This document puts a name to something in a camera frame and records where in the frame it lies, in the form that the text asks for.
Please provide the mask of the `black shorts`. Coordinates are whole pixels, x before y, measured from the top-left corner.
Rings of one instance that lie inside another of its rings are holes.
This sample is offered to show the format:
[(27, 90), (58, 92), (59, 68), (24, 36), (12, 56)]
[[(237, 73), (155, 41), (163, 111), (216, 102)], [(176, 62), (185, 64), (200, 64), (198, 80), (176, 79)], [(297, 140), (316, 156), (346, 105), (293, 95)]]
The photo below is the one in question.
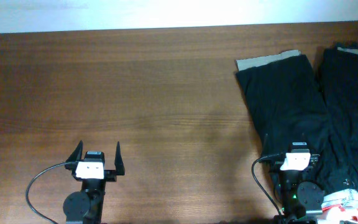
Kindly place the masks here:
[(319, 161), (309, 179), (329, 194), (358, 191), (358, 55), (338, 50), (358, 44), (336, 44), (324, 49), (317, 70), (307, 56), (237, 71), (246, 105), (265, 155), (288, 149), (306, 136)]

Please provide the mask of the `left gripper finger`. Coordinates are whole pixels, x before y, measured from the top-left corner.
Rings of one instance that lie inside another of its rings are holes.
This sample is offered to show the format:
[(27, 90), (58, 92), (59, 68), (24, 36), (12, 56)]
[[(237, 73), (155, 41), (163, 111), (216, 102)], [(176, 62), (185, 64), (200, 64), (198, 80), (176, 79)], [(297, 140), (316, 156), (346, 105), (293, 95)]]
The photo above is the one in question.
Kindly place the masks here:
[(83, 141), (80, 141), (75, 148), (75, 150), (70, 154), (66, 162), (76, 162), (80, 161), (83, 152)]
[(116, 175), (124, 175), (125, 174), (124, 162), (123, 162), (122, 156), (121, 156), (120, 142), (117, 142), (117, 145), (116, 145), (116, 154), (115, 154), (115, 159), (114, 159), (114, 165), (116, 168)]

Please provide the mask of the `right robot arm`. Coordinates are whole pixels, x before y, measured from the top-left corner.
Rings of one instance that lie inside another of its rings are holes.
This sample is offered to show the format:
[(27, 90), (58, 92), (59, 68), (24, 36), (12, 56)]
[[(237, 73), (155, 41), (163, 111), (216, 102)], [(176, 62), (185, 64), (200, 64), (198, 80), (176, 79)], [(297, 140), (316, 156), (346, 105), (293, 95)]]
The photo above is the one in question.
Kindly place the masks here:
[(274, 194), (282, 205), (273, 224), (318, 222), (324, 190), (308, 179), (318, 160), (319, 155), (311, 153), (308, 143), (299, 140), (291, 141), (287, 150), (262, 159), (269, 166)]

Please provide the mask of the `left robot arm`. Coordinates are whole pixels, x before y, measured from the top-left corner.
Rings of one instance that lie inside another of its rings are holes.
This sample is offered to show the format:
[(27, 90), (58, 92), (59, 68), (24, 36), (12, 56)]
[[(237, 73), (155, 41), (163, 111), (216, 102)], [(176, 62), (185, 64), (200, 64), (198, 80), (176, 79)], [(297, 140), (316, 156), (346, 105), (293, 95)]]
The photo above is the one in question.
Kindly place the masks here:
[(98, 224), (102, 219), (106, 184), (116, 182), (118, 176), (125, 175), (121, 146), (119, 143), (116, 145), (113, 170), (104, 168), (103, 152), (88, 151), (85, 155), (82, 152), (83, 142), (80, 141), (65, 164), (72, 177), (81, 182), (81, 190), (70, 194), (63, 203), (65, 222)]

